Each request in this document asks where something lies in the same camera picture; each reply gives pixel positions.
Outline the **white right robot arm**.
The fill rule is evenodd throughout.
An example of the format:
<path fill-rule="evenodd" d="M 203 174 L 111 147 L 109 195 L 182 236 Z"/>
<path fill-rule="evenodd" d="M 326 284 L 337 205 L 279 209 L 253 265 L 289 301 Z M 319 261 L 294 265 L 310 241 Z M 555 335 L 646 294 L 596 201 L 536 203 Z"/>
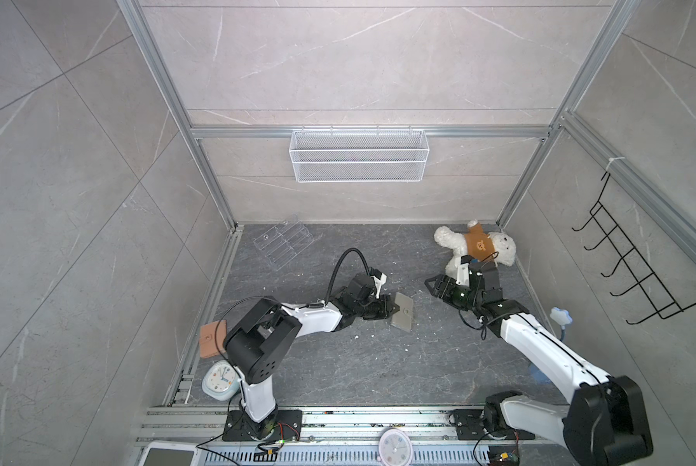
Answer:
<path fill-rule="evenodd" d="M 565 398 L 565 405 L 556 406 L 516 390 L 490 395 L 482 413 L 487 434 L 526 431 L 566 448 L 581 465 L 624 465 L 653 454 L 639 385 L 590 363 L 525 306 L 504 298 L 493 262 L 464 261 L 455 277 L 440 274 L 425 285 L 461 315 L 474 314 L 482 335 L 520 351 Z"/>

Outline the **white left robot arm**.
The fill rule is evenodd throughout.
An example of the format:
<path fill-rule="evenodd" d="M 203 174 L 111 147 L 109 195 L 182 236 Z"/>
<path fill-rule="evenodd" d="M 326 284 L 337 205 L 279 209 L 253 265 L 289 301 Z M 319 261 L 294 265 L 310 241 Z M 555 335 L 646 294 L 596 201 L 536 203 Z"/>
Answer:
<path fill-rule="evenodd" d="M 272 376 L 296 339 L 340 331 L 358 318 L 388 320 L 399 311 L 392 295 L 382 291 L 386 281 L 383 272 L 370 268 L 319 303 L 286 304 L 266 296 L 227 332 L 222 353 L 239 374 L 241 407 L 250 423 L 275 419 Z"/>

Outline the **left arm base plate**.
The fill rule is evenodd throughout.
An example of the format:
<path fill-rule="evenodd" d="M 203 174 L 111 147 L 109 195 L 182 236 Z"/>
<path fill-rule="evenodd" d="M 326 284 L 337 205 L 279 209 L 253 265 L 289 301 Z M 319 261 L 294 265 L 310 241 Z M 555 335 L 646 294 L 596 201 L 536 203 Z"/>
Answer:
<path fill-rule="evenodd" d="M 243 411 L 231 414 L 231 420 L 223 431 L 225 442 L 275 442 L 298 441 L 302 428 L 303 411 L 276 409 L 264 421 L 255 423 Z"/>

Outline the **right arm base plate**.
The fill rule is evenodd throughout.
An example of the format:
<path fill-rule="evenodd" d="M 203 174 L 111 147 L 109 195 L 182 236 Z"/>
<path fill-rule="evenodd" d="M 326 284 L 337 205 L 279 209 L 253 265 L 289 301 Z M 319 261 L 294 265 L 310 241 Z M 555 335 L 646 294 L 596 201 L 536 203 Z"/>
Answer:
<path fill-rule="evenodd" d="M 460 441 L 523 441 L 534 440 L 532 433 L 511 428 L 495 427 L 486 421 L 483 409 L 456 409 L 448 415 L 450 425 L 456 430 Z"/>

